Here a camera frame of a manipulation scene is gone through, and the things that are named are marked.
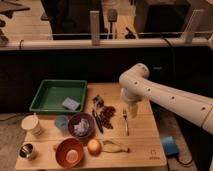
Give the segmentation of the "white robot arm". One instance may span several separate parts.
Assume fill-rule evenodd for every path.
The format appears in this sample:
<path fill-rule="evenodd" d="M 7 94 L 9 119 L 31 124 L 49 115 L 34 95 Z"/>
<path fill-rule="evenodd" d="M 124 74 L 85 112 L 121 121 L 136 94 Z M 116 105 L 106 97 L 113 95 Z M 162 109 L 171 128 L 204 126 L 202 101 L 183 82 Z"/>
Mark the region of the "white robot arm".
<path fill-rule="evenodd" d="M 147 98 L 213 135 L 213 98 L 154 83 L 148 76 L 149 69 L 142 63 L 120 75 L 121 98 L 129 106 Z"/>

